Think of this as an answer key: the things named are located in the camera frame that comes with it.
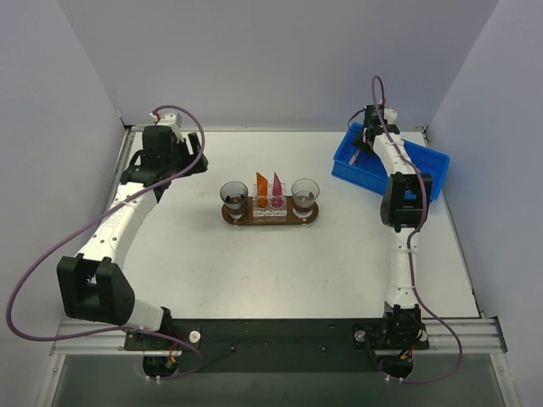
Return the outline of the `dark glass cup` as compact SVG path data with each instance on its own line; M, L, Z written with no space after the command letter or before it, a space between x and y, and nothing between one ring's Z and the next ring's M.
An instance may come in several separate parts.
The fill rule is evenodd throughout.
M233 220L241 220L246 215L248 195L249 190L241 181L229 181L221 187L221 200Z
M301 178L292 184L291 195L294 214L304 219L312 215L316 207L316 199L320 195L320 187L312 179Z

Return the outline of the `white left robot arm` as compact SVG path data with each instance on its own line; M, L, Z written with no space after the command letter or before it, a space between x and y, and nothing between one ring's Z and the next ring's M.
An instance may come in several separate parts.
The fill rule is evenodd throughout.
M165 322L165 308L136 297L122 268L139 228L160 202L176 174L190 176L207 170L199 136L183 136L173 125L149 125L143 146L120 176L111 204L88 242L74 257L57 265L64 312L73 319L143 329L154 348L166 348L174 337Z

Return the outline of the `pink toothbrush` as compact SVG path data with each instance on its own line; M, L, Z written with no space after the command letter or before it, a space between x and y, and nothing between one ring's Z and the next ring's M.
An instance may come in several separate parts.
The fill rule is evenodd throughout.
M360 153L359 152L355 152L352 157L350 158L350 161L349 161L349 164L350 165L355 165L357 160L358 160L358 157L359 157Z

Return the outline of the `orange toothpaste tube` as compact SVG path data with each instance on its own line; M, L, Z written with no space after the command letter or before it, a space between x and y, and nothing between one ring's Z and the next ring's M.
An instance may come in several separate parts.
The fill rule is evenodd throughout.
M260 173L256 173L256 203L259 209L266 209L268 205L268 180Z

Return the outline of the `clear textured toothbrush holder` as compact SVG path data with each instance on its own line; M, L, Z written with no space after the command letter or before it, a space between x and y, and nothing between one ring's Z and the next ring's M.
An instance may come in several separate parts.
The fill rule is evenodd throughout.
M258 220L282 220L287 216L288 204L287 204L287 190L284 183L283 185L283 206L280 209L274 209L272 207L272 185L268 186L268 205L266 209L259 209L256 203L256 184L252 186L252 203L250 204L253 217Z

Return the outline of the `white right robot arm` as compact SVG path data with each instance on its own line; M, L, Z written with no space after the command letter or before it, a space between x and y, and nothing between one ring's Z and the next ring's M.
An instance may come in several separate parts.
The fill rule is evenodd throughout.
M415 265L417 234L428 217L432 178L422 174L412 162L397 127L385 120L382 104L367 105L362 113L364 119L355 145L377 156L388 176L380 216L391 229L391 272L383 336L392 348L417 341L423 330Z

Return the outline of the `magenta toothpaste tube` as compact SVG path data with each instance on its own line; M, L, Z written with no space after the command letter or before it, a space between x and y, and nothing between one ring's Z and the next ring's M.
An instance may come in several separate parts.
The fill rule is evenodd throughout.
M277 173L274 173L271 203L274 209L280 209L283 206L283 185Z

